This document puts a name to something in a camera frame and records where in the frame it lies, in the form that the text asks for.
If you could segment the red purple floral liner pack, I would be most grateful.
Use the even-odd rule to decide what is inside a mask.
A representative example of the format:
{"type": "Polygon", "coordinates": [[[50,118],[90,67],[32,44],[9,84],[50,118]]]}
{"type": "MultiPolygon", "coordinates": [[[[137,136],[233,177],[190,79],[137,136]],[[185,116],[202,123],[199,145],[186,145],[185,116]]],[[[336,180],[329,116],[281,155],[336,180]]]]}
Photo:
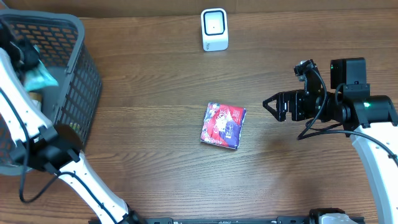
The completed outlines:
{"type": "Polygon", "coordinates": [[[246,112],[243,107],[208,103],[201,129],[201,142],[237,149],[246,112]]]}

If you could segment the white barcode scanner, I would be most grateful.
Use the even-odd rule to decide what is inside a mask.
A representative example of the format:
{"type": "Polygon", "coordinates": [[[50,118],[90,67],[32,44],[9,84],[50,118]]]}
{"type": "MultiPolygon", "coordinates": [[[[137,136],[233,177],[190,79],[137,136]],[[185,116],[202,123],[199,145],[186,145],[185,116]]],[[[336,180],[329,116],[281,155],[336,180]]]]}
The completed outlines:
{"type": "Polygon", "coordinates": [[[222,8],[205,9],[201,12],[200,19],[203,50],[205,52],[226,50],[229,45],[226,11],[222,8]]]}

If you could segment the teal wipes packet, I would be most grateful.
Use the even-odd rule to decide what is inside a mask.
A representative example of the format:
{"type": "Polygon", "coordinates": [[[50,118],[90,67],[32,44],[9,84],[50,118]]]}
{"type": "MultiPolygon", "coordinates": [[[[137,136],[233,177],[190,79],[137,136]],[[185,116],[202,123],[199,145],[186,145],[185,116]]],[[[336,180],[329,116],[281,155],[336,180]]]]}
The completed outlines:
{"type": "Polygon", "coordinates": [[[58,81],[50,74],[40,59],[38,46],[29,47],[24,62],[24,88],[36,91],[50,86],[58,86],[58,81]]]}

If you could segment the dark grey plastic basket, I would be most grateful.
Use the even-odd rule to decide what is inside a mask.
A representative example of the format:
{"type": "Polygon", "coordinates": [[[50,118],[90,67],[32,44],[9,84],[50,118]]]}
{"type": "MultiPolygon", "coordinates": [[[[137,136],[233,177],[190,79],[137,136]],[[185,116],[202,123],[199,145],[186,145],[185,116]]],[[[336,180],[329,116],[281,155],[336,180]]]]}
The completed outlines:
{"type": "MultiPolygon", "coordinates": [[[[1,22],[10,27],[16,39],[38,46],[40,59],[58,86],[29,95],[38,109],[53,124],[67,124],[79,135],[85,150],[102,81],[85,44],[85,28],[79,18],[69,14],[38,11],[1,11],[1,22]]],[[[1,174],[21,175],[20,164],[11,161],[15,145],[1,116],[1,174]]]]}

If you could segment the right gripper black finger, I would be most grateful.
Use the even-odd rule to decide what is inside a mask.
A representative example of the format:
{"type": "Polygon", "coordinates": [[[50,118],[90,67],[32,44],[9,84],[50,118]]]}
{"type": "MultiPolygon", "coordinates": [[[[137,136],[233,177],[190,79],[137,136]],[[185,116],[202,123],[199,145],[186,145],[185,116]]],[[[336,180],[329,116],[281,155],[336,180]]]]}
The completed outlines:
{"type": "Polygon", "coordinates": [[[274,108],[272,108],[271,106],[269,106],[269,103],[272,102],[272,101],[274,101],[274,100],[270,100],[270,99],[264,100],[264,101],[262,102],[262,105],[263,105],[263,107],[264,107],[268,112],[270,112],[271,115],[273,115],[273,117],[274,117],[277,121],[279,121],[279,111],[277,110],[277,108],[274,109],[274,108]]]}
{"type": "Polygon", "coordinates": [[[268,105],[268,104],[269,104],[270,102],[272,102],[272,101],[278,101],[279,98],[280,98],[280,96],[282,96],[282,95],[283,95],[282,92],[276,93],[275,95],[271,96],[270,98],[265,99],[265,100],[263,101],[263,104],[264,104],[264,105],[268,105]]]}

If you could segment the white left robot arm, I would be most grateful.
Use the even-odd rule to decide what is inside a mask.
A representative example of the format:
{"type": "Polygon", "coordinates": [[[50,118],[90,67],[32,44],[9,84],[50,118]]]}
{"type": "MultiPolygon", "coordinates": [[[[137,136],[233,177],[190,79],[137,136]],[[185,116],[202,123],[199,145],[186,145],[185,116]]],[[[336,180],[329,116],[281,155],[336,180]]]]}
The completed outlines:
{"type": "Polygon", "coordinates": [[[57,81],[29,40],[16,39],[7,23],[1,22],[1,116],[15,148],[11,161],[22,167],[19,198],[37,200],[56,180],[68,184],[94,211],[98,223],[145,223],[123,199],[113,193],[90,166],[79,135],[67,124],[53,124],[32,101],[30,82],[51,86],[57,81]],[[33,198],[24,197],[28,168],[53,174],[33,198]]]}

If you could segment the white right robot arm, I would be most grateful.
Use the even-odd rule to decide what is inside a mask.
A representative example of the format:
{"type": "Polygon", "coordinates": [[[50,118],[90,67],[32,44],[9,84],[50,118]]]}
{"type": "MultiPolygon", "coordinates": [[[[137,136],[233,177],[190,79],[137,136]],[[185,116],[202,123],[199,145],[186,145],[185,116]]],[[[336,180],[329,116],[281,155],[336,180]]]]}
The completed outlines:
{"type": "Polygon", "coordinates": [[[380,223],[397,223],[397,111],[386,95],[371,95],[364,58],[330,62],[327,88],[313,60],[294,67],[303,89],[282,91],[262,102],[283,122],[305,121],[298,140],[344,134],[363,163],[380,223]]]}

